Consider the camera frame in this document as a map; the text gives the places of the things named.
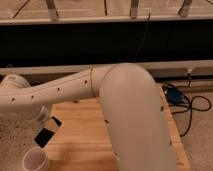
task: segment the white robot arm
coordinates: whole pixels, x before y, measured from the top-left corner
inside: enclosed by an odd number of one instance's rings
[[[0,85],[0,112],[33,119],[43,105],[98,96],[120,171],[177,170],[155,82],[134,64],[91,68],[34,87],[8,75]]]

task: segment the wooden tabletop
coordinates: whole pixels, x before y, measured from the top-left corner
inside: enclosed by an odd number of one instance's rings
[[[170,109],[160,88],[159,91],[179,171],[190,171]],[[57,104],[52,114],[63,125],[45,147],[50,159],[49,171],[118,171],[98,99]]]

